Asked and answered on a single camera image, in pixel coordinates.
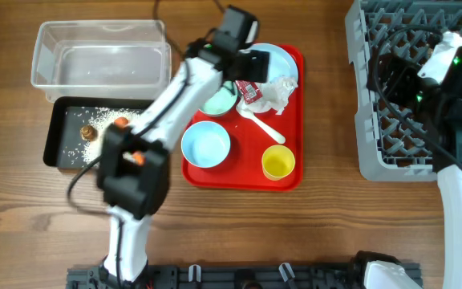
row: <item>red packet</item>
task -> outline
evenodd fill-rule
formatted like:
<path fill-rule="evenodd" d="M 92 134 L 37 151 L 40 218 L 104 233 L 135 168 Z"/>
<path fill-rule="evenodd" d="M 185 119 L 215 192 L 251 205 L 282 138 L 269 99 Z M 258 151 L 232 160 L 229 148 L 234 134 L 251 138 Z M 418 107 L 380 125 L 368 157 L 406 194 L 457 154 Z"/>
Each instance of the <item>red packet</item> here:
<path fill-rule="evenodd" d="M 250 83 L 249 81 L 237 80 L 235 83 L 237 84 L 238 90 L 243 95 L 246 104 L 251 104 L 263 96 L 254 82 Z"/>

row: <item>plastic storage box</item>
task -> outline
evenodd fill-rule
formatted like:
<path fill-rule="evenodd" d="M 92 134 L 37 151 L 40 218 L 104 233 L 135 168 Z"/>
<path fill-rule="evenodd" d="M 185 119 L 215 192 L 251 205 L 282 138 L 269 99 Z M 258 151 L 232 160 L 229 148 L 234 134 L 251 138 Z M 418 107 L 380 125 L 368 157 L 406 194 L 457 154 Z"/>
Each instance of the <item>plastic storage box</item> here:
<path fill-rule="evenodd" d="M 462 34 L 462 1 L 356 0 L 345 17 L 349 62 L 354 64 L 358 88 L 355 115 L 361 174 L 371 181 L 434 181 L 432 153 L 387 110 L 379 96 L 367 89 L 372 51 L 397 26 L 418 24 L 454 27 Z M 398 56 L 425 63 L 428 34 L 410 31 L 392 43 Z M 408 113 L 403 108 L 402 115 Z M 423 132 L 422 124 L 413 123 Z"/>
<path fill-rule="evenodd" d="M 154 20 L 45 22 L 31 84 L 61 96 L 154 100 L 170 82 L 170 46 Z"/>

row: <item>blue bowl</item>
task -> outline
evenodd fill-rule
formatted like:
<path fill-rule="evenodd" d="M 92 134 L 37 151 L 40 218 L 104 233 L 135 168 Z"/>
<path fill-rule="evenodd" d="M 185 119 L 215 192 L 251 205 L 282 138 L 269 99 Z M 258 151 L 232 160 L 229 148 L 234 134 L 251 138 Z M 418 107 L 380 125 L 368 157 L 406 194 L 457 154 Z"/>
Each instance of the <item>blue bowl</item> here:
<path fill-rule="evenodd" d="M 220 164 L 229 154 L 231 140 L 220 124 L 200 121 L 184 132 L 181 151 L 196 167 L 207 169 Z"/>

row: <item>tissue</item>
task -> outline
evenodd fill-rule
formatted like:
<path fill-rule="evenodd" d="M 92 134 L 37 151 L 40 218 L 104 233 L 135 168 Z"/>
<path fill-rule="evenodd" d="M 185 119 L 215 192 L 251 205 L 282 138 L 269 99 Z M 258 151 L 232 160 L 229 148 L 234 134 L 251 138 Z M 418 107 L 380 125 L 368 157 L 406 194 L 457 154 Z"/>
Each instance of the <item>tissue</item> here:
<path fill-rule="evenodd" d="M 271 108 L 280 116 L 288 105 L 288 98 L 298 87 L 297 80 L 293 77 L 278 77 L 271 83 L 257 83 L 263 97 L 251 104 L 246 104 L 243 98 L 240 100 L 241 107 L 254 113 L 268 112 Z"/>

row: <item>green bowl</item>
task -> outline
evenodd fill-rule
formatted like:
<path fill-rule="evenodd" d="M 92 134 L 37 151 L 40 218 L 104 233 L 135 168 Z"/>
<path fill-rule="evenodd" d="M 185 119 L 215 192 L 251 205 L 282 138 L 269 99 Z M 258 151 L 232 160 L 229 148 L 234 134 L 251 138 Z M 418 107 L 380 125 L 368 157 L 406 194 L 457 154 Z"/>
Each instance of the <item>green bowl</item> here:
<path fill-rule="evenodd" d="M 202 113 L 206 116 L 223 116 L 228 111 L 233 108 L 234 104 L 237 102 L 238 99 L 238 90 L 237 86 L 232 81 L 226 81 L 222 88 L 215 93 L 212 98 L 206 101 L 205 104 L 201 108 L 199 108 Z"/>

